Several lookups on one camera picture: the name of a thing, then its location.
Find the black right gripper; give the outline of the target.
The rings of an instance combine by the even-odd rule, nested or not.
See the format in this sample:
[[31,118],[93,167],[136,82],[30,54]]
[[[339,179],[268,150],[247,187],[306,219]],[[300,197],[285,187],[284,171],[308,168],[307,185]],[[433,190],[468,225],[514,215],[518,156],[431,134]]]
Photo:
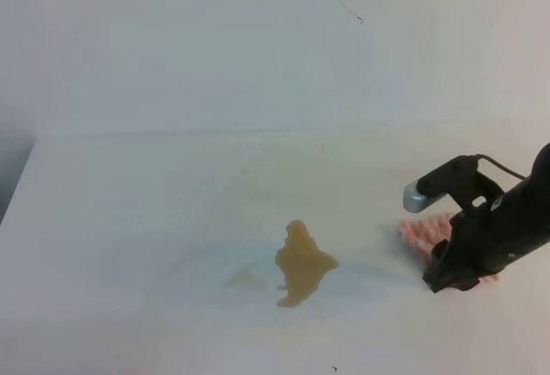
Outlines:
[[450,237],[437,243],[423,280],[434,292],[467,291],[523,257],[523,196],[494,194],[475,206],[455,198],[461,211],[450,220]]

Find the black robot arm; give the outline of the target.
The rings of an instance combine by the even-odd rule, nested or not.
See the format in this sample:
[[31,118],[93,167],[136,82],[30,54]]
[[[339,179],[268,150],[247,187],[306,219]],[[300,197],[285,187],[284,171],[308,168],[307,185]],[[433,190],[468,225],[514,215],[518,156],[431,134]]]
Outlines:
[[423,274],[433,292],[470,290],[549,242],[548,147],[538,153],[530,175],[508,191],[479,172],[481,158],[458,156],[416,184],[428,203],[448,195],[461,208]]

